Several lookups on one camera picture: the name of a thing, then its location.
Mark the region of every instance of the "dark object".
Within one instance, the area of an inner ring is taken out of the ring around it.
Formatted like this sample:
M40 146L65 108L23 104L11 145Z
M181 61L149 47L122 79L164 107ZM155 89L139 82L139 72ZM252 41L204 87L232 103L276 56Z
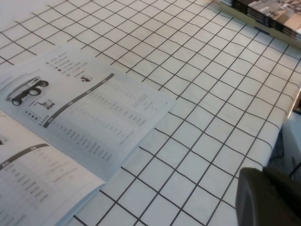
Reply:
M243 168L236 214L239 226L300 226L301 184L271 168Z

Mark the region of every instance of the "booklet page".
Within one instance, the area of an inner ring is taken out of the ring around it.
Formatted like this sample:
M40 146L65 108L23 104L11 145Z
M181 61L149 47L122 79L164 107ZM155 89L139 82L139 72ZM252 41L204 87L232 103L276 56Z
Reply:
M0 225L56 224L104 182L0 112Z
M0 108L104 180L173 104L69 44L0 76Z

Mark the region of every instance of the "truck illustration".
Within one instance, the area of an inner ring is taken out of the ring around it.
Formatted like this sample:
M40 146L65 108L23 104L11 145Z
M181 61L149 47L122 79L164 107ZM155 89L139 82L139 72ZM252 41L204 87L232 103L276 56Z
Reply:
M42 90L38 86L46 87L48 85L49 82L41 80L39 76L34 77L15 88L5 100L8 102L11 101L15 106L19 106L22 103L22 99L26 96L38 96L42 93Z
M7 138L3 135L0 135L0 145L4 145L7 142Z
M91 78L91 77L89 77L89 76L85 76L85 75L83 75L83 76L81 76L80 80L81 80L81 81L86 81L86 82L88 82L88 81L91 81L91 80L92 80L92 78Z
M43 103L36 102L36 103L34 104L34 106L37 105L37 104L43 106L43 107L46 108L47 110L49 110L50 108L52 108L52 107L55 105L55 103L53 103L51 100L46 100L46 101L43 102Z

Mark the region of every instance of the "table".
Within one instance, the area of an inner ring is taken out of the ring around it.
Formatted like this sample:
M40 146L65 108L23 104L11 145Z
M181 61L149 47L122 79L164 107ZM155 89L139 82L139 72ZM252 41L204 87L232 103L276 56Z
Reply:
M175 107L70 226L233 226L301 84L301 52L210 0L62 0L0 33L0 70L70 42Z

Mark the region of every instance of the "tire illustration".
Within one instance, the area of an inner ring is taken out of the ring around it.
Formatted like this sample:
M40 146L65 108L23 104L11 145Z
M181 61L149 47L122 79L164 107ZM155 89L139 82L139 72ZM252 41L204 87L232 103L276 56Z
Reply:
M12 99L12 103L14 106L20 106L22 103L22 100Z
M47 82L47 81L45 81L45 80L41 80L40 82L39 82L39 86L41 86L41 87L46 87L46 86L48 86L49 85L49 82Z
M29 90L29 95L34 96L34 97L40 95L41 93L42 93L42 90L40 90L39 88L36 88L36 87Z

